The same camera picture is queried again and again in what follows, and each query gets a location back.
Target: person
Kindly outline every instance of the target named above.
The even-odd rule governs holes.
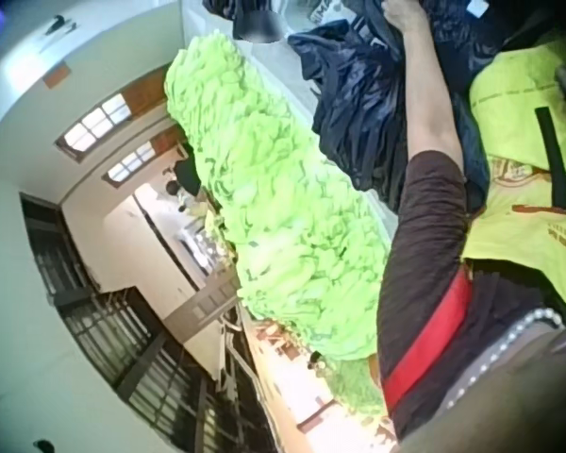
[[[566,452],[563,303],[538,271],[461,260],[463,157],[428,19],[417,0],[382,6],[407,66],[409,163],[377,314],[400,451]]]
[[[186,212],[193,217],[205,217],[208,213],[209,205],[203,191],[199,191],[197,195],[192,195],[177,180],[172,179],[166,183],[166,192],[176,197],[179,212]]]

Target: neon green fabric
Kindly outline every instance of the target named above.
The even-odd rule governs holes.
[[[223,206],[243,304],[330,359],[374,354],[389,245],[316,136],[219,33],[178,53],[165,90],[199,176]]]
[[[383,417],[388,414],[381,390],[369,375],[369,364],[360,361],[326,361],[322,373],[336,401],[360,415]]]

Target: dark navy fabric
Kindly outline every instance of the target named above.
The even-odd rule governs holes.
[[[387,39],[394,40],[396,30],[388,27],[388,32]],[[357,190],[375,189],[397,212],[408,163],[402,48],[375,38],[364,20],[354,21],[354,27],[332,22],[291,35],[288,42],[300,56],[303,78],[314,80],[321,92],[312,125],[321,151]],[[476,212],[486,200],[489,169],[466,101],[457,93],[451,98],[465,159],[468,210]]]

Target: white wall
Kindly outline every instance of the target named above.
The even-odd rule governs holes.
[[[93,158],[98,162],[78,181],[72,192],[68,192],[66,197],[59,200],[65,213],[75,207],[77,210],[87,210],[95,215],[105,216],[142,184],[160,175],[166,167],[174,165],[180,157],[173,150],[152,160],[118,188],[103,179],[103,175],[113,165],[173,124],[174,121],[162,104],[97,146],[87,159]]]
[[[20,0],[10,2],[11,8],[7,10],[5,29],[0,34],[0,121],[22,95],[53,66],[63,59],[69,62],[70,54],[76,49],[90,40],[96,41],[97,37],[103,40],[102,33],[106,30],[111,31],[113,27],[128,19],[143,15],[152,8],[165,3],[169,2],[161,0]],[[157,30],[154,27],[154,30],[148,34],[140,35],[142,39],[133,39],[133,46],[131,42],[128,43],[129,48],[135,47],[141,52],[139,54],[141,59],[137,61],[137,64],[148,62],[143,58],[147,46],[152,43],[159,44],[160,36],[164,34],[171,35],[172,41],[180,44],[182,34],[177,24],[179,21],[176,18],[176,11],[177,4],[174,3],[164,7],[155,16],[154,11],[144,14],[141,19],[143,22],[159,20],[162,28]],[[43,33],[51,24],[55,14],[62,14],[76,21],[77,30],[63,36],[60,40],[57,40],[58,32],[45,38]],[[166,48],[155,49],[156,57],[167,51],[167,48],[166,44]],[[94,62],[95,68],[104,65],[108,65],[108,62],[100,60]]]
[[[48,305],[19,190],[0,180],[0,452],[171,452],[92,368]]]
[[[86,212],[75,212],[73,217],[70,214],[66,218],[77,249],[102,291],[136,286],[160,319],[195,293],[131,197],[105,219]],[[207,326],[185,347],[208,373],[218,377],[220,323]]]
[[[125,10],[127,2],[117,7]],[[101,9],[93,11],[100,23]],[[94,152],[77,163],[55,147],[55,139],[93,105],[172,61],[181,46],[178,17],[177,4],[133,17],[70,54],[65,62],[72,73],[55,89],[43,82],[31,87],[0,122],[0,177],[58,202],[103,157]]]

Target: dark fabric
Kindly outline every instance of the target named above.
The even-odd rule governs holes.
[[[233,21],[234,40],[269,43],[283,37],[270,0],[203,0],[203,5],[210,13]]]
[[[408,165],[398,230],[377,314],[385,380],[438,307],[458,271],[468,224],[465,188],[454,162],[429,151]],[[427,422],[463,370],[514,322],[545,305],[540,273],[503,261],[473,263],[473,299],[456,338],[391,412],[399,439]]]
[[[408,156],[405,68],[392,54],[395,45],[370,45],[346,21],[288,41],[302,60],[303,78],[314,80],[321,91],[312,126],[321,151],[357,190],[376,189],[397,212]],[[468,104],[456,92],[451,100],[464,153],[468,211],[476,212],[486,200],[489,168]]]
[[[558,135],[554,127],[554,120],[548,107],[535,109],[535,113],[541,128],[545,153],[549,162],[552,206],[566,210],[566,167],[564,166],[562,153],[559,151]]]
[[[185,151],[189,157],[179,160],[174,164],[174,173],[176,180],[182,188],[193,196],[199,194],[201,189],[201,179],[197,175],[197,167],[195,166],[195,153],[190,145],[185,143]]]

